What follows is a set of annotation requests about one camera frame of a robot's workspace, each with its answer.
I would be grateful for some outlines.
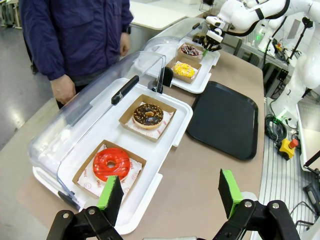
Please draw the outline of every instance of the red button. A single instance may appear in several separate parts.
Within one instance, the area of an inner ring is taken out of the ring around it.
[[[298,146],[298,145],[299,145],[299,142],[298,142],[297,139],[292,139],[292,141],[289,143],[289,147],[290,147],[291,149],[295,148],[295,147]]]

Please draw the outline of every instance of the hand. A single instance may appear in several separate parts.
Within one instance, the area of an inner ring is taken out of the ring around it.
[[[120,38],[120,56],[124,57],[125,55],[127,55],[130,48],[131,48],[130,35],[126,32],[123,32]]]
[[[62,104],[69,102],[75,95],[74,82],[67,75],[50,81],[54,97]]]

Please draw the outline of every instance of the person's right hand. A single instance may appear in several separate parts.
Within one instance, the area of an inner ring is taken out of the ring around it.
[[[75,95],[74,82],[67,75],[50,81],[54,97],[62,104],[69,102]]]

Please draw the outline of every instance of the yellow donut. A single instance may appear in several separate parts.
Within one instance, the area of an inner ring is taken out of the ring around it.
[[[173,71],[176,74],[179,74],[180,76],[188,77],[188,78],[192,78],[195,75],[194,68],[186,63],[177,63],[173,67]]]

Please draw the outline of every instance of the person's left hand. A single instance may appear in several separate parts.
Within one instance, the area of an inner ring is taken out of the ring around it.
[[[120,38],[120,56],[124,57],[125,55],[127,55],[130,48],[131,48],[130,35],[126,32],[123,32]]]

